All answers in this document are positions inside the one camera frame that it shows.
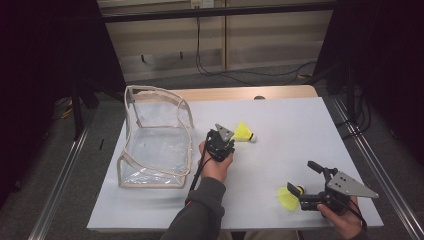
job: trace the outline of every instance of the person's right hand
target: person's right hand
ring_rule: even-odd
[[[350,199],[358,205],[357,197],[351,196]],[[349,207],[358,212],[355,204],[349,201]],[[342,239],[351,239],[362,231],[361,220],[350,211],[339,216],[324,204],[318,204],[317,209],[334,224],[336,232]]]

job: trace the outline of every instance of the power outlet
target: power outlet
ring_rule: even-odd
[[[191,0],[191,8],[202,8],[202,0]]]
[[[215,1],[214,0],[202,0],[202,8],[214,8]]]

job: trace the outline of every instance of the white wall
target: white wall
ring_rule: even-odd
[[[149,4],[151,1],[162,3]],[[139,2],[133,5],[136,0],[99,0],[99,5],[103,14],[190,8],[190,1]],[[305,1],[227,0],[227,6],[300,2]],[[215,7],[223,4],[224,1],[215,1]],[[331,13],[320,11],[201,18],[202,65],[214,71],[299,64],[314,60],[321,49]],[[197,73],[196,19],[108,23],[107,28],[127,81]],[[183,59],[179,57],[180,52],[183,53]]]

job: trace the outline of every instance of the person's hand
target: person's hand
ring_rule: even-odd
[[[358,205],[357,197],[352,196],[351,200]],[[349,207],[358,212],[359,210],[355,204],[349,201]],[[317,209],[334,224],[336,232],[342,239],[351,239],[362,231],[361,220],[349,210],[339,216],[324,204],[318,204]]]
[[[205,147],[205,142],[203,141],[199,145],[200,153],[203,153],[204,147]],[[205,157],[203,159],[203,163],[206,163],[206,164],[203,167],[201,176],[202,176],[202,178],[203,177],[215,178],[216,180],[224,183],[225,178],[227,177],[228,167],[230,166],[230,164],[232,162],[233,162],[233,154],[232,153],[226,159],[224,159],[224,161],[217,162],[217,161],[213,160],[211,155],[208,153],[208,151],[206,151]]]

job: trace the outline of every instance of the metal bracket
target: metal bracket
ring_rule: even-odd
[[[354,178],[350,177],[346,173],[338,172],[334,175],[327,183],[327,187],[348,196],[358,196],[358,197],[368,197],[368,198],[378,198],[379,195],[367,188],[363,184],[356,181]]]

